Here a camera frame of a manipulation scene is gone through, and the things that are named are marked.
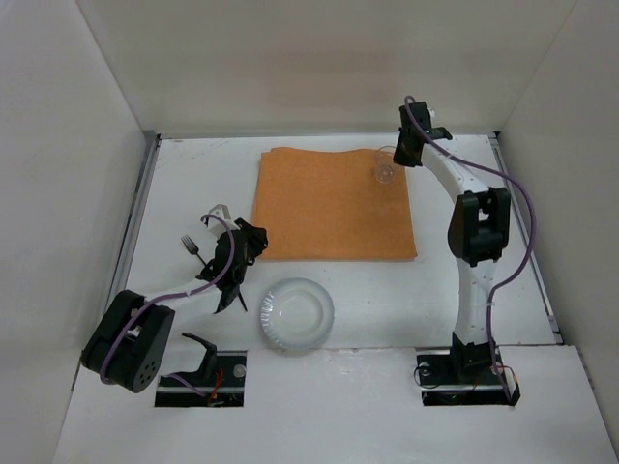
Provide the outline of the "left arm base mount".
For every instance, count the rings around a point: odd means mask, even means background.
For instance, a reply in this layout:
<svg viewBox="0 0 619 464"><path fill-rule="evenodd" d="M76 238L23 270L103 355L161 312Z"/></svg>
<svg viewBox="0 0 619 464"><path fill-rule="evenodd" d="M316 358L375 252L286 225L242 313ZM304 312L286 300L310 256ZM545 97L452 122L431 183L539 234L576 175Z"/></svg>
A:
<svg viewBox="0 0 619 464"><path fill-rule="evenodd" d="M245 401L248 353L221 351L214 367L161 376L156 408L241 408Z"/></svg>

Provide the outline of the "black plastic knife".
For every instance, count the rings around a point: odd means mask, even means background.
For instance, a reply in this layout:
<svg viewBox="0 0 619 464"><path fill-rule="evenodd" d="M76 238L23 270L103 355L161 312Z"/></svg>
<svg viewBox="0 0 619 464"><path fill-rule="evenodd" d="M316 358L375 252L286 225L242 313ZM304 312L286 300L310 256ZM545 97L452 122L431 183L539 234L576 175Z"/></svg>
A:
<svg viewBox="0 0 619 464"><path fill-rule="evenodd" d="M243 295L242 295L241 291L239 290L237 293L238 293L238 299L239 299L239 301L240 301L240 303L241 303L241 305L242 305L242 307L243 307L243 310L244 310L245 312L249 312L248 307L247 307L247 304L246 304L246 301L245 301L245 299L244 299L244 297L243 297Z"/></svg>

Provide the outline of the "orange cloth napkin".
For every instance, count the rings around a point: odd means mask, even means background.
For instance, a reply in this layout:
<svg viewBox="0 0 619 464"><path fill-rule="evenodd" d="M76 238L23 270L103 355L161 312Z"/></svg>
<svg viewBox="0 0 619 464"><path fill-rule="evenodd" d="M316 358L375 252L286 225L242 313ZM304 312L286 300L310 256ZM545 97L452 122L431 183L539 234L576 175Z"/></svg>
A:
<svg viewBox="0 0 619 464"><path fill-rule="evenodd" d="M418 252L406 175L375 177L372 149L274 148L261 156L251 222L272 261L402 261Z"/></svg>

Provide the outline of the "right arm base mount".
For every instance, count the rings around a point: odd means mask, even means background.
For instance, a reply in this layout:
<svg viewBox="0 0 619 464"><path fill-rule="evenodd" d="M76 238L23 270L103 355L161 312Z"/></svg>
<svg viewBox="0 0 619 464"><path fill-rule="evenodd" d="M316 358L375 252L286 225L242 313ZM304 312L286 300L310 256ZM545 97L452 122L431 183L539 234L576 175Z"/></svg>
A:
<svg viewBox="0 0 619 464"><path fill-rule="evenodd" d="M501 363L476 367L472 374L458 374L448 350L417 353L413 378L420 388L424 406L508 406L521 398L514 370Z"/></svg>

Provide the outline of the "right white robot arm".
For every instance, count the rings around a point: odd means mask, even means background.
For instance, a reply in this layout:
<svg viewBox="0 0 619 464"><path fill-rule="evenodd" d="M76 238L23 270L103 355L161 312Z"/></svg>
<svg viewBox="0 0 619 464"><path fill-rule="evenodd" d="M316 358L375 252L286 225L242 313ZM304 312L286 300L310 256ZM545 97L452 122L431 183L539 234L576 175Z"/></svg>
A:
<svg viewBox="0 0 619 464"><path fill-rule="evenodd" d="M511 196L485 183L474 172L477 164L439 145L452 136L432 125L425 102L407 96L399 114L394 162L429 170L454 205L447 241L457 262L458 314L446 369L456 383L472 382L496 356L487 310L496 265L509 241Z"/></svg>

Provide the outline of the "clear plastic plate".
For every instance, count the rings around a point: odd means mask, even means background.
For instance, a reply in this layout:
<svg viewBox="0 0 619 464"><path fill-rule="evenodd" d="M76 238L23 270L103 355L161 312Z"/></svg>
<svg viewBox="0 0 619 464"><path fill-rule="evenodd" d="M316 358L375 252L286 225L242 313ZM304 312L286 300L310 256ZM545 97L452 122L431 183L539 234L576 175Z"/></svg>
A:
<svg viewBox="0 0 619 464"><path fill-rule="evenodd" d="M266 337L284 350L318 348L329 337L335 306L328 291L307 278L287 278L274 284L260 308Z"/></svg>

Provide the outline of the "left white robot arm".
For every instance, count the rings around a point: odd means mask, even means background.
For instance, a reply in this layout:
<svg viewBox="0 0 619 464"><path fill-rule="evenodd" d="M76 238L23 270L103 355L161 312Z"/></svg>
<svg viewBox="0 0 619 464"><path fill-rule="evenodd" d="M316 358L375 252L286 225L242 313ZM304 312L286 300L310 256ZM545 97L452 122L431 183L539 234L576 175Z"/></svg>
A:
<svg viewBox="0 0 619 464"><path fill-rule="evenodd" d="M144 391L155 379L175 317L167 302L199 295L213 287L221 292L215 312L242 301L240 287L248 267L268 247L267 230L242 218L229 223L207 214L201 221L216 221L223 227L213 258L203 264L197 279L203 284L191 290L155 297L125 289L116 294L103 319L81 352L81 365L97 373L106 385L129 392Z"/></svg>

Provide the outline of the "clear plastic cup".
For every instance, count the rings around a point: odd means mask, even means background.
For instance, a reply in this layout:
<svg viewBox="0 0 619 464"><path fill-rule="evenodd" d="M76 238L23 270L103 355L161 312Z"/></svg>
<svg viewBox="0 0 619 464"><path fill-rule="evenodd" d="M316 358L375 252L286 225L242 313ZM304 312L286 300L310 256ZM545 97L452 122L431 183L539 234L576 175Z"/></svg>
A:
<svg viewBox="0 0 619 464"><path fill-rule="evenodd" d="M375 151L374 177L381 184L390 184L398 173L398 165L394 162L395 146L382 146Z"/></svg>

